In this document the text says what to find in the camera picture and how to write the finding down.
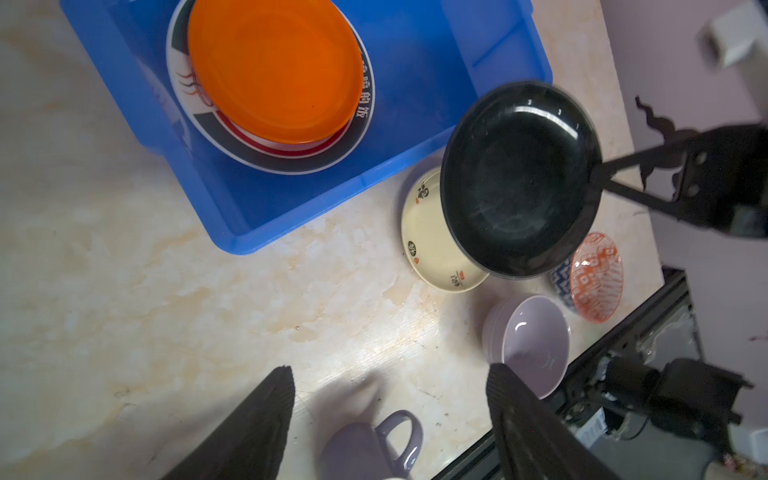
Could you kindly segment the purple mug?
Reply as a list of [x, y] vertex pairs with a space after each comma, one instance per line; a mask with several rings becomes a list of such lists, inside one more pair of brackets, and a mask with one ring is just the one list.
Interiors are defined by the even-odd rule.
[[[411, 427], [400, 454], [391, 449], [388, 437], [403, 423]], [[319, 460], [320, 479], [408, 479], [423, 445], [423, 428], [407, 410], [390, 414], [378, 426], [356, 422], [337, 431], [325, 445]]]

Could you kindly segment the orange plate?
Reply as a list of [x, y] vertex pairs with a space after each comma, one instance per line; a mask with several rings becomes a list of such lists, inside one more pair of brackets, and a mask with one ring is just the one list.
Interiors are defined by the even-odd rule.
[[188, 20], [197, 80], [232, 122], [266, 140], [324, 140], [363, 90], [356, 36], [331, 1], [197, 1]]

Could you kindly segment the black plate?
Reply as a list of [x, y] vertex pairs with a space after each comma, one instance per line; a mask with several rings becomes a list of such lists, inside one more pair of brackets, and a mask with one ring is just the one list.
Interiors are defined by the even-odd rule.
[[593, 226], [601, 192], [589, 176], [601, 161], [594, 125], [570, 95], [541, 82], [503, 85], [470, 108], [444, 152], [449, 232], [493, 275], [548, 273]]

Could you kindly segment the white plate green rim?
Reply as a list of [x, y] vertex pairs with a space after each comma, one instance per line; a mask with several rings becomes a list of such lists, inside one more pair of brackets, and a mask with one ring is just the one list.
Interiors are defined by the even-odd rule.
[[356, 41], [361, 52], [363, 82], [354, 115], [342, 129], [326, 139], [298, 145], [281, 144], [236, 125], [214, 105], [198, 82], [187, 45], [193, 5], [192, 1], [180, 1], [173, 11], [166, 35], [166, 64], [181, 109], [210, 144], [243, 165], [278, 175], [317, 173], [351, 155], [369, 129], [376, 103], [373, 69], [360, 38]]

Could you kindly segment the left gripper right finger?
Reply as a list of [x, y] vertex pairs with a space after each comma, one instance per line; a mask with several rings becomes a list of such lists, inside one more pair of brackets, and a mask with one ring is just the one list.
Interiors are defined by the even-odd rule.
[[492, 364], [486, 396], [506, 479], [615, 479], [506, 365]]

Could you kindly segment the lavender bowl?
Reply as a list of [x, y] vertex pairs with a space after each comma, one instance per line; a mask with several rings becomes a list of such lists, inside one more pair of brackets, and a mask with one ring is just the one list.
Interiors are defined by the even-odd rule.
[[560, 308], [539, 294], [517, 295], [495, 305], [483, 324], [486, 360], [509, 367], [539, 398], [563, 380], [570, 351], [570, 327]]

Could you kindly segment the cream yellow plate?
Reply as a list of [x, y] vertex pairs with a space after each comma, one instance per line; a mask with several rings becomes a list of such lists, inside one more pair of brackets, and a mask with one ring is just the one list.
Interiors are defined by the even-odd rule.
[[489, 274], [459, 248], [445, 220], [436, 167], [424, 173], [406, 195], [401, 214], [405, 255], [416, 274], [430, 286], [462, 293], [481, 285]]

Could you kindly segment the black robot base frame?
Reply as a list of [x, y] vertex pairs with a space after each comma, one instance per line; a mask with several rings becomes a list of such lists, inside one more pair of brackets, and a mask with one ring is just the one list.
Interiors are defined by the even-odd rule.
[[661, 370], [677, 358], [701, 360], [689, 285], [684, 271], [665, 268], [664, 285], [568, 367], [545, 404], [589, 449], [623, 479], [640, 468], [641, 479], [694, 478], [710, 447], [655, 427], [616, 381], [604, 379], [612, 360]]

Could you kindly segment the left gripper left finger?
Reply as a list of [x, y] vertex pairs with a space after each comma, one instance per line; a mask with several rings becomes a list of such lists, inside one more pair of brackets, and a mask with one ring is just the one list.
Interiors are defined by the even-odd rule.
[[275, 479], [296, 390], [292, 369], [275, 368], [166, 479]]

